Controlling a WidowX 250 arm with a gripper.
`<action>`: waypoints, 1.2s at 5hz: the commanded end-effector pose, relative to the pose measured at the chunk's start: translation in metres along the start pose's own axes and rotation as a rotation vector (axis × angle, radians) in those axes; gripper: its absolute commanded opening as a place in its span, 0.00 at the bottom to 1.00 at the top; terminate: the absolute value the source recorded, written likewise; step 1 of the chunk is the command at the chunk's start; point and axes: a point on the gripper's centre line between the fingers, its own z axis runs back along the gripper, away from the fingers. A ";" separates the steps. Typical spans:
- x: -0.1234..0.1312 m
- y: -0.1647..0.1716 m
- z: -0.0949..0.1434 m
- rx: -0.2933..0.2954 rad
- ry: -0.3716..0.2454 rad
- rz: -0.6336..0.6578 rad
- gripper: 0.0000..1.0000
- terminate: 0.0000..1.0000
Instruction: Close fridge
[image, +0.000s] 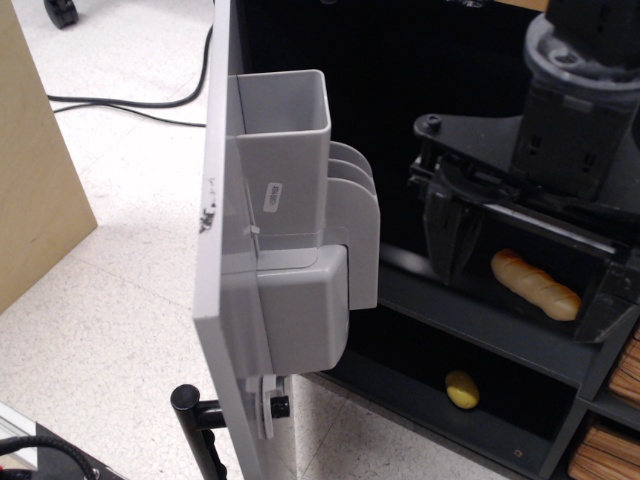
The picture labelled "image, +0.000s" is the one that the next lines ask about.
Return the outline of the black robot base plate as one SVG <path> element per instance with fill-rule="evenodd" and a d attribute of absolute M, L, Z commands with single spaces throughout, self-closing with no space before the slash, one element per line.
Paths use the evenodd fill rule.
<path fill-rule="evenodd" d="M 2 479 L 123 479 L 39 423 L 1 404 Z"/>

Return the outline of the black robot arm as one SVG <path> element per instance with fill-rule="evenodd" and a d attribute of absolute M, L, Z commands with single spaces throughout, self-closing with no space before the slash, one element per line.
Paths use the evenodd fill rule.
<path fill-rule="evenodd" d="M 597 256 L 574 337 L 599 343 L 639 309 L 639 5 L 552 1 L 524 58 L 521 115 L 415 121 L 431 265 L 453 282 L 488 217 Z"/>

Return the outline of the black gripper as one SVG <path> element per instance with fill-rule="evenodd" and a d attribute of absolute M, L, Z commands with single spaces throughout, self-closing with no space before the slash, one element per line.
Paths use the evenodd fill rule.
<path fill-rule="evenodd" d="M 418 117 L 411 180 L 435 274 L 455 281 L 488 215 L 591 249 L 629 250 L 601 261 L 576 318 L 576 342 L 603 342 L 639 309 L 638 120 L 636 101 L 543 89 L 519 116 Z"/>

